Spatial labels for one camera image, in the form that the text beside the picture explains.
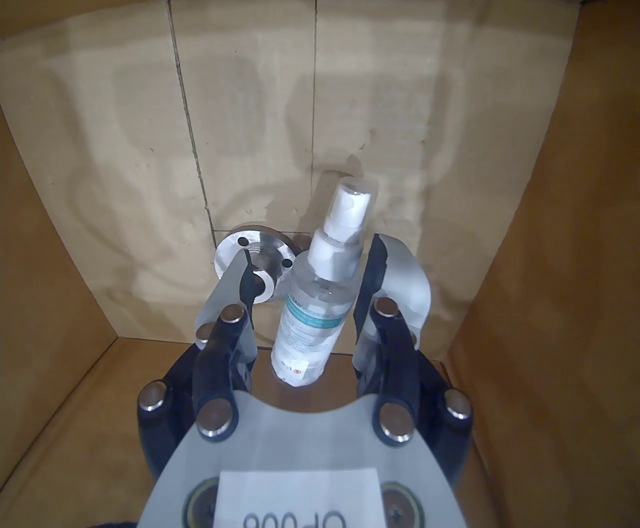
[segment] clear plastic bottle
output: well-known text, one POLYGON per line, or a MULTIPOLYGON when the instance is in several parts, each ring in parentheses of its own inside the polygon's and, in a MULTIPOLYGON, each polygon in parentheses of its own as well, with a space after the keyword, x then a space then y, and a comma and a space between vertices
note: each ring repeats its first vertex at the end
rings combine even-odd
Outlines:
POLYGON ((367 180, 341 179, 323 228, 293 264, 271 364, 294 387, 322 375, 358 295, 361 276, 356 271, 375 189, 367 180))

